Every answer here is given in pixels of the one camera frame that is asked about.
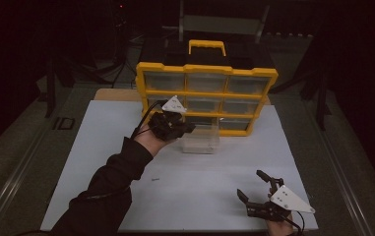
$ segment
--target wire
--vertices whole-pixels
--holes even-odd
[[[129,63],[129,61],[128,60],[126,60],[126,66],[129,68],[129,70],[131,70],[133,73],[134,73],[134,75],[136,76],[136,71],[135,71],[135,69],[131,66],[131,64]]]
[[[134,82],[135,82],[135,79],[133,79],[133,80],[131,81],[131,89],[134,89]]]
[[[168,38],[168,37],[172,36],[173,34],[175,34],[175,33],[177,33],[177,32],[178,32],[178,29],[175,29],[175,30],[173,30],[172,32],[170,32],[170,33],[168,33],[168,34],[162,36],[161,38],[162,38],[162,39]]]
[[[116,72],[116,71],[113,70],[112,72],[108,73],[107,75],[101,75],[101,77],[102,77],[102,78],[107,78],[107,77],[113,75],[115,72]]]
[[[144,122],[147,119],[148,115],[151,113],[151,111],[154,109],[154,107],[156,107],[158,104],[159,104],[159,100],[156,101],[156,102],[154,102],[154,104],[152,104],[150,106],[150,108],[148,108],[147,112],[145,112],[144,117],[142,117],[141,122],[139,122],[139,125],[137,126],[137,128],[135,128],[134,133],[132,133],[131,140],[135,139],[135,137],[138,135],[139,130],[141,129],[142,124],[144,124]]]
[[[49,234],[50,231],[45,231],[45,230],[31,230],[31,231],[27,231],[27,232],[23,232],[23,233],[19,233],[19,234],[15,234],[14,236],[23,236],[23,235],[27,235],[27,234]]]
[[[144,37],[144,36],[145,36],[144,34],[141,34],[141,35],[136,36],[136,37],[134,37],[134,38],[132,38],[132,39],[129,39],[129,42],[132,42],[132,43],[138,44],[138,43],[136,42],[136,39],[142,38],[142,37]]]
[[[111,84],[111,88],[113,89],[114,88],[114,84],[116,84],[116,81],[117,81],[117,78],[120,76],[120,74],[122,73],[123,71],[123,68],[125,68],[125,65],[124,65],[125,62],[122,63],[122,66],[120,67],[120,70],[119,72],[116,74],[116,76],[114,77],[113,79],[113,83]]]
[[[273,211],[273,213],[279,217],[281,217],[283,220],[287,221],[289,224],[291,224],[292,226],[296,227],[297,228],[297,236],[302,236],[303,235],[303,231],[301,230],[301,227],[296,224],[294,221],[290,220],[289,218],[285,217],[284,215],[282,214],[279,214],[275,211]]]
[[[156,128],[156,126],[150,127],[149,129],[147,129],[147,130],[145,130],[145,131],[141,131],[141,132],[139,132],[139,133],[134,137],[134,139],[135,139],[137,136],[141,135],[142,133],[145,133],[145,132],[147,132],[147,131],[152,130],[153,128]]]
[[[303,235],[304,226],[305,226],[305,223],[304,223],[304,217],[303,217],[303,215],[301,215],[300,212],[297,212],[297,213],[300,215],[300,217],[301,217],[301,221],[303,221],[303,226],[301,227],[301,234]]]

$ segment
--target white mounting bracket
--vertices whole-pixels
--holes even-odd
[[[168,102],[163,105],[162,110],[171,111],[171,112],[178,112],[178,113],[185,113],[187,111],[187,109],[184,108],[184,106],[178,100],[177,95],[170,98],[168,100]]]
[[[316,210],[294,194],[286,185],[282,185],[270,197],[274,204],[288,210],[314,213]]]

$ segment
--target human hand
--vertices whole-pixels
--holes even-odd
[[[286,236],[292,234],[292,225],[289,224],[287,221],[270,221],[266,220],[268,233],[270,236]]]
[[[149,125],[144,125],[134,140],[144,146],[152,156],[156,156],[166,145],[175,142],[175,140],[163,141],[158,139],[150,129]]]

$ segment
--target black cable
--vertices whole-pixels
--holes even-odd
[[[138,134],[136,134],[136,136],[134,137],[134,139],[135,139],[137,136],[141,135],[142,133],[145,133],[145,132],[147,132],[147,131],[149,131],[149,130],[152,130],[153,128],[156,128],[156,126],[150,127],[149,129],[147,129],[147,130],[145,130],[145,131],[141,131],[141,132],[139,132]]]
[[[19,233],[19,234],[15,234],[14,236],[23,236],[23,235],[27,235],[27,234],[49,234],[51,231],[45,231],[45,230],[31,230],[31,231],[27,231],[27,232],[23,232],[23,233]]]
[[[100,75],[102,73],[106,73],[106,72],[109,72],[109,71],[113,71],[114,69],[116,69],[118,66],[122,65],[121,63],[118,63],[118,62],[113,62],[112,65],[110,66],[107,66],[107,67],[104,67],[104,68],[101,68],[101,69],[88,69],[86,66],[85,68],[88,69],[90,72],[92,73],[95,73],[97,75]]]
[[[301,230],[301,228],[300,228],[300,226],[298,224],[294,223],[292,220],[290,220],[289,218],[285,217],[282,214],[279,214],[279,213],[277,213],[275,211],[273,211],[273,213],[276,214],[277,216],[281,217],[283,220],[287,221],[292,226],[296,227],[297,228],[297,236],[302,236],[303,235],[303,231]]]
[[[114,73],[115,73],[115,71],[112,71],[112,72],[108,73],[107,75],[101,75],[101,76],[102,76],[103,78],[107,78],[107,77],[113,75]]]
[[[175,34],[175,33],[177,33],[177,32],[178,32],[178,29],[175,29],[175,30],[173,30],[172,32],[170,32],[170,33],[168,33],[168,34],[162,36],[161,38],[162,38],[162,39],[168,38],[168,37],[172,36],[173,34]]]
[[[131,81],[131,89],[134,89],[134,82],[135,82],[135,79],[133,79],[133,80]]]
[[[117,75],[114,77],[113,79],[113,83],[111,84],[111,88],[114,89],[114,84],[116,84],[116,81],[117,81],[117,78],[120,76],[120,74],[122,73],[123,71],[123,68],[125,68],[125,65],[124,65],[125,62],[122,63],[122,66],[120,67],[120,70],[119,72],[117,73]]]
[[[136,71],[135,71],[135,69],[131,66],[131,64],[129,64],[129,61],[128,60],[126,60],[126,66],[129,68],[129,70],[131,70],[133,73],[134,73],[134,75],[136,76]]]
[[[144,124],[145,120],[147,119],[148,115],[150,115],[151,111],[154,109],[154,107],[156,107],[157,105],[159,104],[159,100],[154,102],[154,104],[152,104],[147,112],[145,112],[145,115],[142,117],[142,120],[141,122],[139,123],[139,125],[135,128],[134,130],[134,133],[132,133],[132,136],[131,136],[131,140],[134,140],[135,137],[137,136],[137,134],[139,133],[139,130],[141,129],[141,126],[142,124]]]
[[[303,215],[301,215],[301,213],[300,212],[297,212],[299,215],[300,215],[300,217],[301,217],[301,221],[303,221],[303,226],[301,227],[301,234],[303,234],[303,231],[304,231],[304,227],[305,227],[305,223],[304,223],[304,217],[303,217]]]
[[[142,43],[139,43],[139,42],[136,42],[135,40],[139,39],[139,38],[143,38],[145,35],[144,34],[141,34],[139,36],[136,36],[132,39],[129,39],[128,41],[132,44],[135,44],[135,45],[142,45]]]

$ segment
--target floor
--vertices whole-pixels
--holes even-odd
[[[133,87],[142,37],[131,42],[115,88]],[[292,78],[310,38],[265,35],[262,43],[271,52],[280,85]],[[117,74],[118,70],[104,77],[114,81]],[[35,101],[0,138],[0,236],[39,228],[88,103],[99,88],[111,87],[76,78],[73,88],[57,83],[57,106],[50,119],[44,118],[46,103]],[[300,98],[302,86],[269,98],[281,118],[310,204],[317,209],[319,230],[305,235],[375,235],[375,172],[333,93],[328,91],[330,114],[325,117],[326,131],[321,131],[314,121],[316,102]],[[57,117],[75,119],[76,124],[71,130],[55,129]]]

